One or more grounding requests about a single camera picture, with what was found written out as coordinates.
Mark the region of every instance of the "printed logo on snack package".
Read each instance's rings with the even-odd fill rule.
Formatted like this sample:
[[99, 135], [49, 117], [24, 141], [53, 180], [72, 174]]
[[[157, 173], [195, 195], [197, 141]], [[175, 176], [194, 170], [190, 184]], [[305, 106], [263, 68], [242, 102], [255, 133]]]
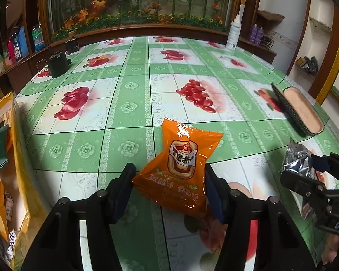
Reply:
[[168, 156], [168, 170], [183, 179], [193, 176], [198, 146], [192, 141], [174, 140]]

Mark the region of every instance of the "screw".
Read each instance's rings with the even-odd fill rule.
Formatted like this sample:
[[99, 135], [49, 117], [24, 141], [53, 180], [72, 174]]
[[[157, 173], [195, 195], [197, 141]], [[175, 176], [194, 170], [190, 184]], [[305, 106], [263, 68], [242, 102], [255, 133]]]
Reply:
[[59, 204], [64, 205], [64, 204], [66, 204], [68, 201], [69, 201], [69, 199], [64, 197], [64, 198], [60, 198], [58, 202], [59, 202]]
[[231, 194], [232, 196], [239, 196], [239, 195], [240, 195], [240, 191], [239, 191], [238, 189], [232, 189], [232, 190], [230, 191], [230, 194]]
[[273, 204], [277, 204], [279, 202], [279, 199], [276, 196], [271, 196], [270, 202], [272, 202]]
[[100, 189], [99, 191], [97, 191], [97, 196], [98, 197], [103, 197], [107, 194], [107, 191], [105, 189]]

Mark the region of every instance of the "green and white tablecloth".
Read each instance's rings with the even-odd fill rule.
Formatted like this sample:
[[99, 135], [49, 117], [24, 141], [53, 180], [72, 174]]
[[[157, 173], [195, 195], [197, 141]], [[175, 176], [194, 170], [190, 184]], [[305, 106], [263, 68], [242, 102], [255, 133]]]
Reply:
[[[209, 159], [216, 174], [241, 183], [255, 198], [279, 196], [313, 258], [319, 258], [324, 233], [300, 218], [294, 198], [279, 182], [279, 169], [290, 138], [319, 155], [339, 154], [339, 131], [294, 81], [240, 48], [229, 51], [192, 39], [109, 40], [68, 57], [72, 64], [65, 75], [52, 79], [44, 68], [16, 98], [24, 102], [21, 114], [27, 149], [51, 205], [62, 196], [73, 201], [104, 189], [127, 162], [141, 170], [162, 150], [161, 124], [169, 117], [223, 132]], [[209, 87], [215, 113], [176, 93], [190, 79]], [[312, 138], [300, 135], [276, 105], [272, 82], [281, 89], [298, 87], [315, 106], [325, 130]], [[64, 94], [80, 87], [89, 92], [78, 113], [68, 120], [55, 118]], [[124, 217], [111, 230], [123, 270], [207, 271], [217, 259], [211, 245], [217, 243], [216, 237], [208, 241], [196, 227], [185, 225], [184, 215], [159, 207], [135, 190]], [[84, 268], [91, 270], [85, 222], [81, 223], [81, 243]]]

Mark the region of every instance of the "white bottle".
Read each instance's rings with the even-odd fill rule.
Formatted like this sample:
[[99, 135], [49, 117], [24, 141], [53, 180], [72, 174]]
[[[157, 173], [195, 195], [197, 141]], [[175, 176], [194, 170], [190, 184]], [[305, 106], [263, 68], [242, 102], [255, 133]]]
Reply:
[[231, 23], [230, 34], [228, 35], [226, 48], [236, 50], [237, 43], [240, 37], [241, 21], [239, 14], [236, 15], [235, 20]]

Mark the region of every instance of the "green foliage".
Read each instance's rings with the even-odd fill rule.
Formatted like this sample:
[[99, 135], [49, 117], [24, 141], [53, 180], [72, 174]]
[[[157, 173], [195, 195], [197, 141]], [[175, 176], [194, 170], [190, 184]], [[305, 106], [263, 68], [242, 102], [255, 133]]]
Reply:
[[188, 16], [187, 14], [162, 16], [157, 14], [146, 14], [144, 11], [128, 11], [117, 15], [103, 15], [91, 20], [86, 24], [73, 25], [68, 30], [60, 28], [57, 32], [55, 32], [54, 36], [52, 37], [52, 41], [54, 42], [65, 39], [68, 37], [68, 33], [74, 30], [76, 33], [84, 33], [91, 30], [99, 30], [102, 28], [110, 28], [119, 25], [143, 23], [181, 24], [226, 31], [226, 27], [223, 24], [219, 24], [219, 21], [213, 20], [211, 18], [205, 19], [197, 16]]

